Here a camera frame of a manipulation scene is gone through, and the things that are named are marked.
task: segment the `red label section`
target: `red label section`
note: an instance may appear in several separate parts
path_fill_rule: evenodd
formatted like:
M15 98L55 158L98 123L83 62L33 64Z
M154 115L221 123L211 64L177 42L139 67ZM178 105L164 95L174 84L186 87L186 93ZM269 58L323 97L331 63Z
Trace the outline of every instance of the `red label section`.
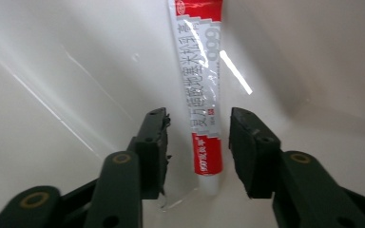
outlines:
M222 0L175 0L176 14L221 21Z
M214 175L222 170L221 140L192 133L195 173Z

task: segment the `logo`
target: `logo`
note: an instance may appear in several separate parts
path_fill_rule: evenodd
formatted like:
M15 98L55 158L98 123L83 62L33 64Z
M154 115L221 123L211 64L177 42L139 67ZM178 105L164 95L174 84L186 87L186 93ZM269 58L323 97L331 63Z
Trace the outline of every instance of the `logo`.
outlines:
M179 15L183 15L185 14L185 4L183 3L182 0L178 0L176 3L176 9L177 9L177 13Z

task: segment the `white container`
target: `white container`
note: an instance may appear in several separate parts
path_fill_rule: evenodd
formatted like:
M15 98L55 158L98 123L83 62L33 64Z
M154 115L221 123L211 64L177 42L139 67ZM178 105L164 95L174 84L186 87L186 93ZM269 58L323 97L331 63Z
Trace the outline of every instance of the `white container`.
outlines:
M144 227L277 227L271 201L248 199L234 171L232 106L365 196L365 1L225 1L221 42L225 168L209 198L193 190L166 1L0 1L0 211L31 186L65 194L95 179L161 106L172 207L145 202Z

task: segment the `white cap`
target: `white cap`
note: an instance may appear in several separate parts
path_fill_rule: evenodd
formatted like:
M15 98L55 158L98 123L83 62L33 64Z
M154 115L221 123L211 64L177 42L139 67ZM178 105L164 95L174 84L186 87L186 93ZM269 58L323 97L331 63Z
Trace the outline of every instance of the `white cap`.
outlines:
M200 191L209 196L216 196L219 193L219 174L216 175L198 175Z

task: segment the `tube label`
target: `tube label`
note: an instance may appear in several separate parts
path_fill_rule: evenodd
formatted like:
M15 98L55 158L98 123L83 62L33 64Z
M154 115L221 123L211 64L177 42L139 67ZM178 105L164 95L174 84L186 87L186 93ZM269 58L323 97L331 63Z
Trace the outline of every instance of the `tube label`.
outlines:
M219 105L221 0L169 0L190 112L195 172L222 170Z

